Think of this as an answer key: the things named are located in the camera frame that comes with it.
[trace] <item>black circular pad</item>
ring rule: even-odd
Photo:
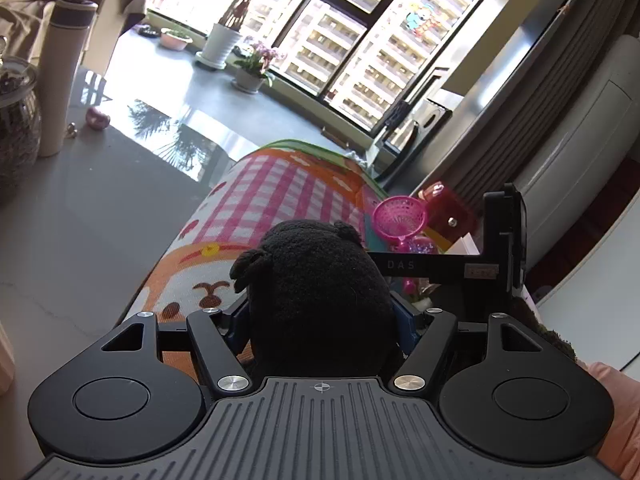
[[[111,377],[85,384],[74,396],[76,409],[89,418],[117,420],[139,412],[149,401],[149,390],[133,379]]]
[[[531,377],[500,384],[494,390],[494,400],[504,412],[525,420],[545,420],[559,415],[569,403],[560,386]]]

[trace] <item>tiled floor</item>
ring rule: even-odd
[[[329,150],[340,147],[322,136],[320,128],[264,94],[244,94],[231,86],[229,72],[210,72],[195,65],[189,52],[174,52],[158,40],[133,31],[118,41],[106,74],[108,85],[176,116],[184,105],[220,121],[263,146],[281,139],[311,142]]]

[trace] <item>plush toy ear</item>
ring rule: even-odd
[[[229,272],[236,293],[246,289],[258,275],[271,269],[271,255],[259,249],[249,249],[238,256]]]
[[[362,247],[360,234],[358,234],[354,226],[346,224],[345,222],[337,221],[336,223],[334,223],[334,227],[340,238],[342,238],[343,240],[349,240]]]

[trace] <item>white flower pot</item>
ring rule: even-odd
[[[211,68],[222,70],[226,66],[226,58],[240,41],[242,34],[216,23],[204,44],[202,52],[196,54],[199,62]]]
[[[236,71],[236,78],[232,81],[232,83],[238,90],[242,92],[245,92],[247,94],[257,94],[260,91],[262,83],[264,83],[264,78],[256,77],[239,68]]]

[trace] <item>pink plastic basket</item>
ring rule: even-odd
[[[381,238],[403,245],[406,238],[417,235],[427,223],[424,202],[410,196],[393,196],[373,211],[373,228]]]

